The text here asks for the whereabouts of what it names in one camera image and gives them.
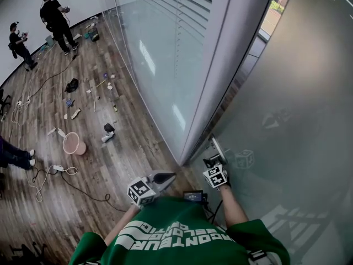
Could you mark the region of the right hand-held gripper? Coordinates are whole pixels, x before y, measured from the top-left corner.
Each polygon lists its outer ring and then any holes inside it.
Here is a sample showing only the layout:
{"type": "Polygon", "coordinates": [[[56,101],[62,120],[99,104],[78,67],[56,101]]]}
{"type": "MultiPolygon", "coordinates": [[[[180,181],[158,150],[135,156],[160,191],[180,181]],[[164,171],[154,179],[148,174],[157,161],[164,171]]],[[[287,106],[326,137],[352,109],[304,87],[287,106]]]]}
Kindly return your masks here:
{"type": "Polygon", "coordinates": [[[202,175],[212,188],[219,190],[219,187],[224,184],[230,186],[229,175],[224,168],[227,162],[220,154],[216,154],[208,159],[203,159],[203,162],[206,166],[206,170],[202,175]]]}

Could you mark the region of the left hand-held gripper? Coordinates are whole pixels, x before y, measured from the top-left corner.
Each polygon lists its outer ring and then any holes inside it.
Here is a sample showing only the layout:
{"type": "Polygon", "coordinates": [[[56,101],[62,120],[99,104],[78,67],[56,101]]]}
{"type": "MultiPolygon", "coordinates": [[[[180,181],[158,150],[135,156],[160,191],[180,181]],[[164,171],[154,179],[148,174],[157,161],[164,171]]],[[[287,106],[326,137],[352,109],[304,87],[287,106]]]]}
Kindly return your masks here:
{"type": "Polygon", "coordinates": [[[153,171],[148,176],[135,178],[127,187],[127,195],[136,206],[144,206],[157,199],[176,179],[171,171],[153,171]]]}

